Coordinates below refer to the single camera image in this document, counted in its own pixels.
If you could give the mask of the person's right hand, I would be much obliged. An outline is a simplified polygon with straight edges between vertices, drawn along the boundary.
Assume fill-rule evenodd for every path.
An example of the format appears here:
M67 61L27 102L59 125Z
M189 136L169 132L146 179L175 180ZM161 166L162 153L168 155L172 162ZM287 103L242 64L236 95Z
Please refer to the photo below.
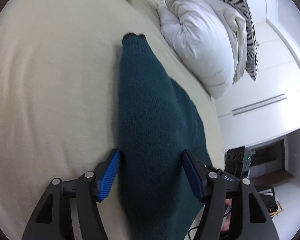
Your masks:
M231 207L232 207L232 199L226 199L225 204L228 206L229 211L226 213L226 219L223 222L221 232L226 232L230 227L230 218L231 218Z

